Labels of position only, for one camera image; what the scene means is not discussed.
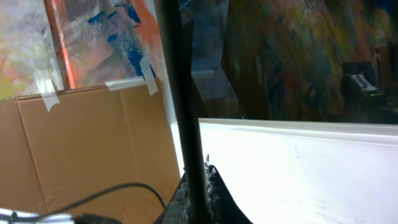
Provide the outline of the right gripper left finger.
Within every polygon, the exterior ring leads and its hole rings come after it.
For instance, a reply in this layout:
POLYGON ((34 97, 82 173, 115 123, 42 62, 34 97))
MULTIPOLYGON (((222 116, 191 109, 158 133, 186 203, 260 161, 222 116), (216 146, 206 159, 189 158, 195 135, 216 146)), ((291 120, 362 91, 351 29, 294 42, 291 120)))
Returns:
POLYGON ((189 218, 190 199, 186 177, 183 174, 169 204, 154 221, 154 224, 189 224, 189 218))

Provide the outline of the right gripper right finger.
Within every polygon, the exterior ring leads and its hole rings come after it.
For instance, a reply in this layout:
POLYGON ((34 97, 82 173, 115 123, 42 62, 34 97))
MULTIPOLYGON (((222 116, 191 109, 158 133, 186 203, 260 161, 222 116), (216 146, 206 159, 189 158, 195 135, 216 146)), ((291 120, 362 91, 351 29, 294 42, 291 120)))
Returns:
POLYGON ((204 165, 210 205, 210 223, 252 224, 237 206, 217 168, 210 164, 209 155, 206 156, 204 165))

